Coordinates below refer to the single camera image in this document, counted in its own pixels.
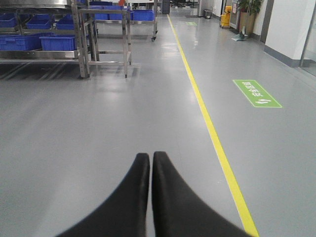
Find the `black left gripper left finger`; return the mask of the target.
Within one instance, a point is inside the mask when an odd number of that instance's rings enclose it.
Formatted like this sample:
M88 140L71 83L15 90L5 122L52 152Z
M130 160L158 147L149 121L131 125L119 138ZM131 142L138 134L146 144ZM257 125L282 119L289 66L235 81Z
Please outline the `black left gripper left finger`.
M150 160L138 153L112 194L92 213L60 237L144 237L149 193Z

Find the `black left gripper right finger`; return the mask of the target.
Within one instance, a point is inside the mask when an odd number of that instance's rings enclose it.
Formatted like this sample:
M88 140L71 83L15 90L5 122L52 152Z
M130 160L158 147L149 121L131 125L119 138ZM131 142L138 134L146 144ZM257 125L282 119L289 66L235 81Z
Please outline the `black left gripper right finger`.
M152 209L157 237L246 237L184 181L166 152L154 152Z

